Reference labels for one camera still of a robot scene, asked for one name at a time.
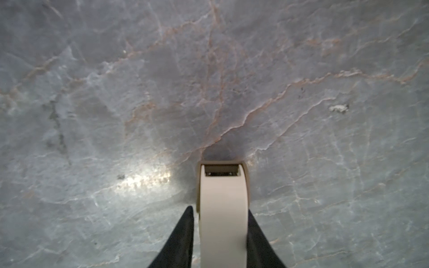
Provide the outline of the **beige mini stapler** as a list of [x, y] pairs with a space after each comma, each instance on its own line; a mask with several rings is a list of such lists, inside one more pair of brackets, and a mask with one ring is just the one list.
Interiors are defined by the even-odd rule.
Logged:
[[250, 201], [245, 164], [202, 161], [198, 175], [201, 267], [246, 267]]

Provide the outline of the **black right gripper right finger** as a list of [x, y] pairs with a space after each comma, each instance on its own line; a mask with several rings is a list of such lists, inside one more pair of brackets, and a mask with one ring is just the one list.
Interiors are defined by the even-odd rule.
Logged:
[[247, 268], [286, 268], [273, 250], [255, 217], [248, 212]]

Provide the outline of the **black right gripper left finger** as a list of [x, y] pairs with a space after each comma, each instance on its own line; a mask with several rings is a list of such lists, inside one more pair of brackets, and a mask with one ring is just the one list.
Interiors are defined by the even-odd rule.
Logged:
[[190, 268], [192, 266], [194, 212], [188, 206], [167, 242], [148, 268]]

